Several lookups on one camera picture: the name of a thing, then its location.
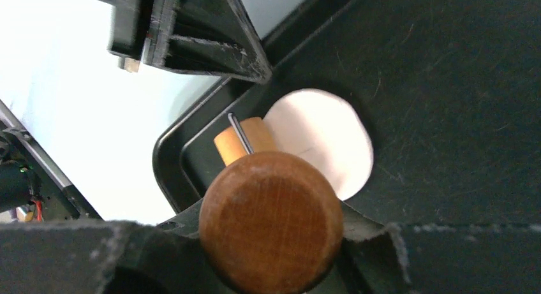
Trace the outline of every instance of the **black tray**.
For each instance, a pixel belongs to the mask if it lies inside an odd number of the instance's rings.
[[[374,169],[346,201],[380,223],[541,222],[541,0],[307,0],[263,42],[265,85],[224,79],[159,138],[178,212],[224,168],[226,113],[319,88],[349,101]]]

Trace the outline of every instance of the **brown wooden ball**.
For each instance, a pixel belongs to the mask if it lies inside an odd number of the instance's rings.
[[[201,244],[246,293],[300,293],[330,267],[343,236],[340,201],[301,158],[259,152],[225,168],[199,217]]]

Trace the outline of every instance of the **white disc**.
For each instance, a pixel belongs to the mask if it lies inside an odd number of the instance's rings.
[[[317,168],[340,200],[366,183],[374,163],[372,142],[353,107],[318,89],[292,92],[263,119],[276,146]]]

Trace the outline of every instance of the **white surface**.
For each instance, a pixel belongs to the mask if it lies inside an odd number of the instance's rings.
[[[264,36],[302,0],[243,1]],[[154,179],[154,143],[217,78],[120,70],[107,52],[111,9],[0,0],[0,99],[104,219],[156,224],[174,212]]]
[[[317,168],[340,200],[352,197],[370,177],[372,142],[344,99],[317,89],[295,91],[278,100],[263,120],[276,147]]]

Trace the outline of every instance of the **round wooden handle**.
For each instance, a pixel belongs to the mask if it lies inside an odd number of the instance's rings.
[[[241,127],[254,152],[276,151],[270,131],[260,117],[241,121]],[[214,144],[226,166],[247,155],[231,126],[214,138]]]
[[[325,177],[283,152],[244,156],[205,194],[200,240],[214,268],[245,293],[300,293],[322,277],[343,236]]]

